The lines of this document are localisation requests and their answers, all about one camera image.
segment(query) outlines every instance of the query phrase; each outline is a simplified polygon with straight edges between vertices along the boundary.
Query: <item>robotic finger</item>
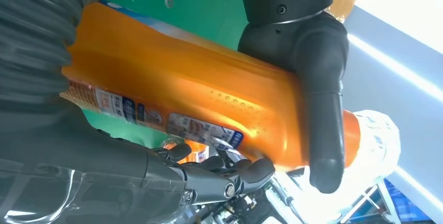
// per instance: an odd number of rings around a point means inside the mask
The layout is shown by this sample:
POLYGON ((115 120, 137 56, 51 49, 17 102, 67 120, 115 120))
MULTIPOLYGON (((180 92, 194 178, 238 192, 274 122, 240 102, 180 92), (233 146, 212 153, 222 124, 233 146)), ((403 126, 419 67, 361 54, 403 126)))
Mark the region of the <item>robotic finger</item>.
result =
POLYGON ((212 156, 202 163, 180 165, 173 162, 180 160, 183 154, 190 153, 186 144, 177 145, 171 150, 158 148, 155 152, 166 159, 166 164, 186 181, 184 197, 191 204, 228 201, 235 195, 255 191, 266 184, 275 172, 268 158, 254 163, 240 160, 229 169, 224 168, 225 163, 218 156, 212 156))

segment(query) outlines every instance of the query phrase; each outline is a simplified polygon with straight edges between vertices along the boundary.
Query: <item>small orange bottle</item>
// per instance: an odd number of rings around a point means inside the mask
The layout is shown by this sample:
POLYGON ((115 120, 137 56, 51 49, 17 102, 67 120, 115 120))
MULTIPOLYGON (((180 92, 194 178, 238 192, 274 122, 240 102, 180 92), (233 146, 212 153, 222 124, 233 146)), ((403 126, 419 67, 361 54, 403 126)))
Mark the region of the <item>small orange bottle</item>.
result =
MULTIPOLYGON (((62 96, 172 135, 232 146, 252 160, 265 155, 283 171, 308 164, 304 102, 293 74, 122 12, 134 14, 110 3, 85 9, 69 49, 73 64, 63 69, 71 89, 62 96)), ((360 131, 352 113, 343 120, 349 166, 360 131)))

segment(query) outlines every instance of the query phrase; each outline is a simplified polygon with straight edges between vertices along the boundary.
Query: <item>bottle label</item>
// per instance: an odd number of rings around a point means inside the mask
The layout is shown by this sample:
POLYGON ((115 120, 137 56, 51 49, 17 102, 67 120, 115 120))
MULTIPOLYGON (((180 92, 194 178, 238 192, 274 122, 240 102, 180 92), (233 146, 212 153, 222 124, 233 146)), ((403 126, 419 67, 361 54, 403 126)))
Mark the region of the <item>bottle label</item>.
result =
POLYGON ((242 132, 177 113, 169 115, 167 133, 222 150, 238 148, 244 138, 242 132))
POLYGON ((96 89, 97 104, 105 114, 135 122, 135 102, 129 98, 96 89))

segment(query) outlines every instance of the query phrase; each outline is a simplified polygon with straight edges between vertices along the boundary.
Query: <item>orange bottle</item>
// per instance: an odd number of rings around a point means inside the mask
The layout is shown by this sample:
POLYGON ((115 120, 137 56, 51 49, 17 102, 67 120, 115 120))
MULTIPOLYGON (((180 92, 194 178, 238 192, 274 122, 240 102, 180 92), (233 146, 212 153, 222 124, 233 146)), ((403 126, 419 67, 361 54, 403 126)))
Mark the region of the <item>orange bottle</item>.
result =
MULTIPOLYGON (((63 69, 71 89, 62 96, 207 145, 228 143, 252 160, 266 155, 283 171, 308 164, 304 102, 293 74, 106 5, 85 9, 70 48, 73 64, 63 69)), ((352 113, 343 120, 349 166, 360 131, 352 113)))

